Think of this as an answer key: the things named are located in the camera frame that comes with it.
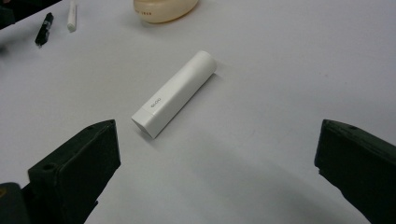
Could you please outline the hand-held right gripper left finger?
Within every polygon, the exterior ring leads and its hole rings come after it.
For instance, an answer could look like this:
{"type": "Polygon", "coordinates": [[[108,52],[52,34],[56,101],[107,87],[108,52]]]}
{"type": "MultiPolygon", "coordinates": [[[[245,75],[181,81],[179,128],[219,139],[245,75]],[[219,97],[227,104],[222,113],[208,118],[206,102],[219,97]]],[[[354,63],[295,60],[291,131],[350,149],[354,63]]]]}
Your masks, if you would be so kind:
{"type": "Polygon", "coordinates": [[[95,123],[28,170],[23,189],[34,224],[84,224],[120,167],[116,121],[95,123]]]}

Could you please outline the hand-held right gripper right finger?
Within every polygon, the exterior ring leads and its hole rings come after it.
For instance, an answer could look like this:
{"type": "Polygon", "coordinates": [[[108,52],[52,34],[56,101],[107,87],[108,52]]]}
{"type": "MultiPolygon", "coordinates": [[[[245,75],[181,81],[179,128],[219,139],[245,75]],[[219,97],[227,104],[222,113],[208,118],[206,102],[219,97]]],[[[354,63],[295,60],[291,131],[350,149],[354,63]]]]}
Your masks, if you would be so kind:
{"type": "Polygon", "coordinates": [[[325,119],[315,166],[371,224],[396,224],[396,146],[325,119]]]}

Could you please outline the black pen with clip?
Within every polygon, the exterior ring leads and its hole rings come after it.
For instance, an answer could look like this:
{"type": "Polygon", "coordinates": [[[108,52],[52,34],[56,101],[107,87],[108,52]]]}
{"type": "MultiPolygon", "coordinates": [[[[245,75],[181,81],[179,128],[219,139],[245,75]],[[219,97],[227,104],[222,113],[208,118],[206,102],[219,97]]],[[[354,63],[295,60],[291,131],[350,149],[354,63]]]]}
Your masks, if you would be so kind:
{"type": "Polygon", "coordinates": [[[50,28],[53,23],[53,20],[54,20],[54,16],[52,15],[51,12],[48,13],[45,19],[43,20],[43,23],[35,38],[35,44],[38,47],[41,48],[43,45],[45,45],[48,42],[50,36],[50,28]]]}

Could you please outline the white pen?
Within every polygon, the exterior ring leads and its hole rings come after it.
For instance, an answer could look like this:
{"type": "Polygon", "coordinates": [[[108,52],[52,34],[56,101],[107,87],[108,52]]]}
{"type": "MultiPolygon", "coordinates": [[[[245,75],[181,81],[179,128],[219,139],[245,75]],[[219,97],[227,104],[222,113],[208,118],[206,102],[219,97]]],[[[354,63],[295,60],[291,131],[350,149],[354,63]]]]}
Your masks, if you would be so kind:
{"type": "Polygon", "coordinates": [[[76,0],[70,0],[69,4],[69,12],[67,19],[67,29],[70,33],[73,33],[77,30],[77,4],[76,0]]]}

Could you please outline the white oblong tube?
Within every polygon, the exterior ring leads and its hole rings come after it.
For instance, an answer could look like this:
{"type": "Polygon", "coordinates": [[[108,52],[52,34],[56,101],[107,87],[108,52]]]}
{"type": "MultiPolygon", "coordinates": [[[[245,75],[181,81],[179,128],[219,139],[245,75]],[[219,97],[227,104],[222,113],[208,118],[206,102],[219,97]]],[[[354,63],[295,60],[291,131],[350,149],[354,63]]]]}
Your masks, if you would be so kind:
{"type": "Polygon", "coordinates": [[[132,115],[132,121],[155,138],[216,69],[213,57],[198,51],[132,115]]]}

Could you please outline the cream ringed holder orange beak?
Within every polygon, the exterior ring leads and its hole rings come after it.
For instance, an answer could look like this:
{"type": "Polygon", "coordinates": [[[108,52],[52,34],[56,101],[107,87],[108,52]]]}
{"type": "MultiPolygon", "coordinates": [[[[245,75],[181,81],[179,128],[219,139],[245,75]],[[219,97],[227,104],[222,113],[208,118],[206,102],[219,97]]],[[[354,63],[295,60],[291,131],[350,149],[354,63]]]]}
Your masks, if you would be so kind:
{"type": "Polygon", "coordinates": [[[133,0],[134,11],[142,21],[162,23],[173,21],[195,8],[199,0],[133,0]]]}

